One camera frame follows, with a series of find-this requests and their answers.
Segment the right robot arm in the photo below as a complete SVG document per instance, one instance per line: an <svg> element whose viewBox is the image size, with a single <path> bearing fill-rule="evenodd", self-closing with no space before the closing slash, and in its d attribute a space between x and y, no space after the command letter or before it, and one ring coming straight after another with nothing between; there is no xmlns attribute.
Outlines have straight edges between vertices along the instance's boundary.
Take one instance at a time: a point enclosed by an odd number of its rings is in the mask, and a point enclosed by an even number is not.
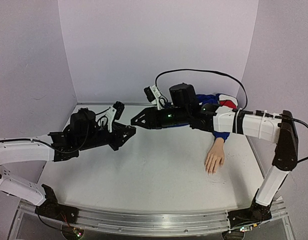
<svg viewBox="0 0 308 240"><path fill-rule="evenodd" d="M255 196L255 203L267 207L286 176L297 166L298 135L291 112L233 109L225 105L199 104L190 84L177 84L169 89L172 105L147 107L131 119L133 126L160 130L189 125L190 128L219 133L233 133L276 144L272 167Z"/></svg>

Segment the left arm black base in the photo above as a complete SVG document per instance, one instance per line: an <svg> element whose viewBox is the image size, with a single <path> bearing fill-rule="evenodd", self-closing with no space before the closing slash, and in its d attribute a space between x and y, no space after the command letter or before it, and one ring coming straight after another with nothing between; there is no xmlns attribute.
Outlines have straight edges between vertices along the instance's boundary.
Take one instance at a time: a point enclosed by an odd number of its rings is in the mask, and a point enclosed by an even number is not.
<svg viewBox="0 0 308 240"><path fill-rule="evenodd" d="M45 192L45 200L40 206L36 206L35 213L40 217L75 224L78 218L78 208L60 204L51 187L45 184L41 186Z"/></svg>

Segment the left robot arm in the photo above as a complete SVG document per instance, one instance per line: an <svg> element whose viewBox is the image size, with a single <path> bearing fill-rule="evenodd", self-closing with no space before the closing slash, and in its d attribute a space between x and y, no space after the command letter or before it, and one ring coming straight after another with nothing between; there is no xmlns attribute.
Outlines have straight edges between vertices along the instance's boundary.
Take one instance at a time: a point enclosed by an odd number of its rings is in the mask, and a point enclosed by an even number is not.
<svg viewBox="0 0 308 240"><path fill-rule="evenodd" d="M119 150L136 134L136 128L118 122L122 110L109 107L103 116L81 108L69 118L63 131L28 138L0 138L0 191L41 206L50 218L61 214L61 206L48 198L52 189L38 186L4 168L5 164L45 161L63 162L79 157L81 151L102 146Z"/></svg>

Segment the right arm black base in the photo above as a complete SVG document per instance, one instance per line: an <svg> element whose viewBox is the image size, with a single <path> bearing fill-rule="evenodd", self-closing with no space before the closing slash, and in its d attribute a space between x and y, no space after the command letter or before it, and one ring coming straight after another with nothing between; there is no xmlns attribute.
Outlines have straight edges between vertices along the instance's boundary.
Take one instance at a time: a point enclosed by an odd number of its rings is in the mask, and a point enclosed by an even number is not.
<svg viewBox="0 0 308 240"><path fill-rule="evenodd" d="M250 207L229 211L230 229L260 224L263 221L270 220L272 218L271 206L272 202L268 205L261 205L253 199Z"/></svg>

